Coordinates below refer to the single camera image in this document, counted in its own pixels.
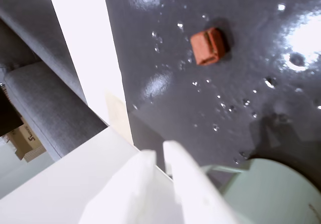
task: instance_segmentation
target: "gray cushion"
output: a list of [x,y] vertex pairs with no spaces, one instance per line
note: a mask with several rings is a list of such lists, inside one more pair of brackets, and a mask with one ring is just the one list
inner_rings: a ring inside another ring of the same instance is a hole
[[86,102],[51,0],[0,0],[0,18]]
[[44,62],[8,73],[5,84],[14,106],[53,159],[107,127]]
[[39,57],[0,20],[0,82],[7,72],[38,61]]

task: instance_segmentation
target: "small orange cube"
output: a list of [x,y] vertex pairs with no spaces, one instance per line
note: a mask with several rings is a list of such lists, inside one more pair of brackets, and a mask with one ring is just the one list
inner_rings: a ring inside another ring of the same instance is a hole
[[216,63],[225,55],[221,33],[214,27],[192,35],[191,45],[197,65]]

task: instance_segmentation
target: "wet gray surface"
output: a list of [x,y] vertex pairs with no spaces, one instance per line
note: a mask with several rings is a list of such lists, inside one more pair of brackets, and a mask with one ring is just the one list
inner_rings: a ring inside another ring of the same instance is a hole
[[[157,149],[161,167],[163,140],[200,165],[235,166],[246,151],[321,188],[321,0],[106,3],[136,146]],[[196,66],[187,40],[211,26],[231,51]]]

